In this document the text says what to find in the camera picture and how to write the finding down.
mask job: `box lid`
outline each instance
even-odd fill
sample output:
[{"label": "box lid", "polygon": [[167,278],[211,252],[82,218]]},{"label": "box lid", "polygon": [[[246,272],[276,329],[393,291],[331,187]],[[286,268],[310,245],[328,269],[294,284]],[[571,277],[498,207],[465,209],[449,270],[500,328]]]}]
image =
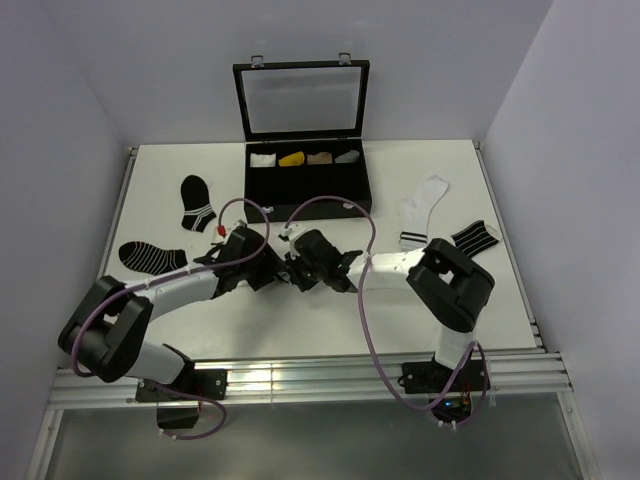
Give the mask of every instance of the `box lid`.
[{"label": "box lid", "polygon": [[362,136],[369,61],[233,65],[242,126],[250,141]]}]

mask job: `black sock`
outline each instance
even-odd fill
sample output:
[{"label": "black sock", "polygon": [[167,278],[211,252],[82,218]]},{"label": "black sock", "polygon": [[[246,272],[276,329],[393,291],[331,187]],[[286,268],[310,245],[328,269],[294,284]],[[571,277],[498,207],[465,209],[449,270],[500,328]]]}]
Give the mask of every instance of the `black sock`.
[{"label": "black sock", "polygon": [[207,224],[216,218],[216,213],[209,203],[209,189],[200,177],[189,175],[180,187],[184,217],[182,227],[192,232],[204,232]]},{"label": "black sock", "polygon": [[160,275],[187,264],[184,250],[162,250],[145,242],[127,242],[118,250],[120,261],[134,272]]},{"label": "black sock", "polygon": [[469,258],[496,245],[500,240],[487,230],[484,220],[473,222],[464,230],[451,235],[456,247]]}]

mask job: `metal frame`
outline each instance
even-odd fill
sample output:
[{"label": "metal frame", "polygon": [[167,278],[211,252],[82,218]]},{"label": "metal frame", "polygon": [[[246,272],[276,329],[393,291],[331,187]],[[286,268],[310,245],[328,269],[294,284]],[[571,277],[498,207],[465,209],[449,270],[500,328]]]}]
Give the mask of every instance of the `metal frame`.
[{"label": "metal frame", "polygon": [[[131,149],[116,212],[100,265],[100,275],[103,275],[106,269],[137,153],[137,148]],[[531,350],[488,352],[493,385],[492,394],[499,396],[557,393],[582,474],[586,479],[599,479],[601,478],[600,472],[586,430],[575,406],[573,387],[564,362],[559,353],[547,353],[544,348],[487,176],[482,154],[477,145],[476,153],[538,344],[538,348]],[[400,365],[403,362],[424,361],[430,357],[430,354],[424,352],[383,355],[381,361],[387,374],[391,378],[397,378],[401,374]],[[224,368],[229,371],[225,404],[363,401],[390,398],[389,392],[385,389],[371,364],[371,359],[365,355],[211,361],[198,362],[196,368]],[[58,370],[47,403],[40,435],[25,478],[28,480],[45,478],[65,410],[155,408],[157,404],[154,403],[135,403],[133,399],[136,387],[136,379],[124,378],[106,384],[95,378],[76,377],[71,370]],[[163,405],[188,404],[193,404],[193,402],[163,403]]]}]

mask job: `gray wall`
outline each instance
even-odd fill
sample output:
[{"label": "gray wall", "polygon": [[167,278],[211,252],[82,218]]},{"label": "gray wall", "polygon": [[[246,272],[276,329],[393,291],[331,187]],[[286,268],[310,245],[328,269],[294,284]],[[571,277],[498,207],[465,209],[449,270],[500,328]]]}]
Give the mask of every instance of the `gray wall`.
[{"label": "gray wall", "polygon": [[637,0],[556,0],[484,147],[608,479],[640,471],[639,18]]},{"label": "gray wall", "polygon": [[95,278],[125,150],[35,0],[0,15],[0,464],[22,478],[57,334]]},{"label": "gray wall", "polygon": [[42,0],[130,144],[243,139],[231,65],[372,62],[367,139],[482,139],[551,0]]}]

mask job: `white sock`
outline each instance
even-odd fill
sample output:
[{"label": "white sock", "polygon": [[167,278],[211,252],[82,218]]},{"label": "white sock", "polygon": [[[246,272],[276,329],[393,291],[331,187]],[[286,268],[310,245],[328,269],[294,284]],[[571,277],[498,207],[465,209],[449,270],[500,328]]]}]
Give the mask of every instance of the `white sock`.
[{"label": "white sock", "polygon": [[427,246],[427,228],[431,210],[449,188],[446,180],[432,175],[422,180],[415,191],[400,201],[402,219],[400,246],[403,250],[415,250]]},{"label": "white sock", "polygon": [[260,155],[258,153],[252,153],[249,155],[249,165],[251,168],[275,167],[276,154]]}]

